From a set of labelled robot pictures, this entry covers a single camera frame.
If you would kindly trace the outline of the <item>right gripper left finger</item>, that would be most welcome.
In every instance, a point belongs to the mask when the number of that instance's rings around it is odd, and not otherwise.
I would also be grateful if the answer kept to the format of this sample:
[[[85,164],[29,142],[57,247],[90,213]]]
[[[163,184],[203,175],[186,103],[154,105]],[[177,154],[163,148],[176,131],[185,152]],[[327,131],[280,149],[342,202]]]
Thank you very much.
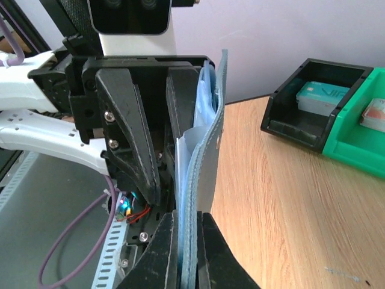
[[[165,214],[134,268],[117,288],[176,289],[178,212]]]

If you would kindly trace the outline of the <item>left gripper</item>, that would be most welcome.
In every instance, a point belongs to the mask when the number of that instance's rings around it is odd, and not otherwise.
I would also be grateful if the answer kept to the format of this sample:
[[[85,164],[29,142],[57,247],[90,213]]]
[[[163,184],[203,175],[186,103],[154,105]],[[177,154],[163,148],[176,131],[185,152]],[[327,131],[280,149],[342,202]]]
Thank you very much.
[[[66,67],[69,105],[85,146],[74,162],[161,203],[176,139],[193,127],[205,57],[74,58]]]

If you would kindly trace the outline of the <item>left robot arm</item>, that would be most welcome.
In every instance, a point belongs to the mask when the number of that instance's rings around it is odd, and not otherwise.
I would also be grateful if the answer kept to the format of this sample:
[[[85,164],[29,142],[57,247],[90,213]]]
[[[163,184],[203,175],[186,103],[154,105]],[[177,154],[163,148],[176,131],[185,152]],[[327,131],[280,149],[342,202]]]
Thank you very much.
[[[160,206],[206,210],[217,174],[226,64],[178,56],[171,10],[193,1],[66,1],[56,51],[1,59],[1,147],[52,155]]]

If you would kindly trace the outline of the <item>blue leather card holder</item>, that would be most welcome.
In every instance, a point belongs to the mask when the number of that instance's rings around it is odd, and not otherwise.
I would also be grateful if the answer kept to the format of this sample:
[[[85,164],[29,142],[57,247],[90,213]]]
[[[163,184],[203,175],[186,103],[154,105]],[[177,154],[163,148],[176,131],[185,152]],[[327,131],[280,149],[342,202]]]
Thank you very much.
[[[193,126],[176,140],[177,274],[180,288],[194,288],[197,268],[197,213],[214,199],[223,133],[228,51],[218,68],[206,60],[200,70]]]

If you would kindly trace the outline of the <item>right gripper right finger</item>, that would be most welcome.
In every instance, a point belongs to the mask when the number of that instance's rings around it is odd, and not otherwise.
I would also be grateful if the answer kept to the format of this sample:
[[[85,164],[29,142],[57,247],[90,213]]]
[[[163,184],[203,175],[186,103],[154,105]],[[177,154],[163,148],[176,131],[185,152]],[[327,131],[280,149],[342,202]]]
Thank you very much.
[[[260,289],[237,262],[213,216],[197,213],[196,287],[201,289]]]

